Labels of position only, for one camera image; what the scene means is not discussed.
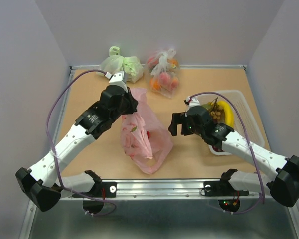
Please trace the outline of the tan longan bunch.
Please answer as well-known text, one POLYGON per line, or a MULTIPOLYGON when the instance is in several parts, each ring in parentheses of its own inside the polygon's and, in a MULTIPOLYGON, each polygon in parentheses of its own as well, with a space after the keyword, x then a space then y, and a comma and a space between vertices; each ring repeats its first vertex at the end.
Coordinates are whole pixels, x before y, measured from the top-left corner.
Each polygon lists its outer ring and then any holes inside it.
POLYGON ((215 98, 213 101, 208 102, 206 106, 214 122, 219 123, 224 120, 225 117, 224 109, 218 103, 218 98, 215 98))

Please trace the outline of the yellow banana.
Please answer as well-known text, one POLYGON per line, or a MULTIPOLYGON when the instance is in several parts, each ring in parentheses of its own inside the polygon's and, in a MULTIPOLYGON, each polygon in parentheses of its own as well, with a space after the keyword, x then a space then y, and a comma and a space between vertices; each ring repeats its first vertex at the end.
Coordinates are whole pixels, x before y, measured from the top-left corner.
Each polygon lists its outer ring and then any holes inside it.
POLYGON ((218 105, 223 108, 225 113, 225 124, 231 128, 234 128, 235 117, 231 105, 226 101, 218 101, 218 105))

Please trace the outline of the dark red grape bunch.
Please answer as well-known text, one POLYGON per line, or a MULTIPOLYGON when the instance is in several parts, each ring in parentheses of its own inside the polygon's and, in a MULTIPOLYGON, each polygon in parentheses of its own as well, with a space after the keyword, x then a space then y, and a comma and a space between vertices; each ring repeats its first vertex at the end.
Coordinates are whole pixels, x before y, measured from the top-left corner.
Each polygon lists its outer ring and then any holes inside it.
POLYGON ((215 153, 222 153, 222 152, 224 152, 223 150, 218 149, 217 147, 212 147, 212 150, 213 150, 215 153))

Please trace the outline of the pink plastic bag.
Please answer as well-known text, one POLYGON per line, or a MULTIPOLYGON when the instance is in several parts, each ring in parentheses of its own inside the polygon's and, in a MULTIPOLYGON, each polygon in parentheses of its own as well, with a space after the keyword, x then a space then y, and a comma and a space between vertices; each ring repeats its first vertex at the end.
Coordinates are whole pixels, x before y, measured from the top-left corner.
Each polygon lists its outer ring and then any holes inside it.
POLYGON ((157 172, 173 148, 167 128, 147 104, 145 88, 131 88, 137 111, 122 115, 120 144, 128 157, 146 174, 157 172))

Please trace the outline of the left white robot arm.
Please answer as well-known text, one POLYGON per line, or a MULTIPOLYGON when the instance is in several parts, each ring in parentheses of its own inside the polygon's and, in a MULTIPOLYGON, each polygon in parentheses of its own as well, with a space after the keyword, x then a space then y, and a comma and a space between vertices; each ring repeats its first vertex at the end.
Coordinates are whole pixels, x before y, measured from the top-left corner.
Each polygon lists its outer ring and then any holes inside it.
POLYGON ((96 141, 122 115, 133 114, 138 101, 129 87, 109 85, 99 101, 84 111, 67 134, 52 146, 39 162, 17 170, 15 176, 23 193, 42 211, 48 211, 58 201, 78 194, 91 199, 100 193, 101 178, 91 170, 59 179, 60 173, 88 145, 96 141))

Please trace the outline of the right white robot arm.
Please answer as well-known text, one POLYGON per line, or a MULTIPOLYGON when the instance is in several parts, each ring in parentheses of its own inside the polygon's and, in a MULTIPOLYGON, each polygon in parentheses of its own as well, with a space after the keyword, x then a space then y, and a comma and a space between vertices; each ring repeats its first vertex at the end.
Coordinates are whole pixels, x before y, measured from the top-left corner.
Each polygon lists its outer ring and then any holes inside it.
POLYGON ((229 169, 219 181, 210 182, 206 196, 232 196, 235 192, 249 191, 270 195, 278 203, 293 207, 299 198, 299 157, 290 158, 274 154, 241 136, 232 127, 216 123, 203 106, 189 107, 187 111, 173 113, 168 128, 172 136, 197 135, 210 146, 235 155, 255 167, 261 175, 229 169))

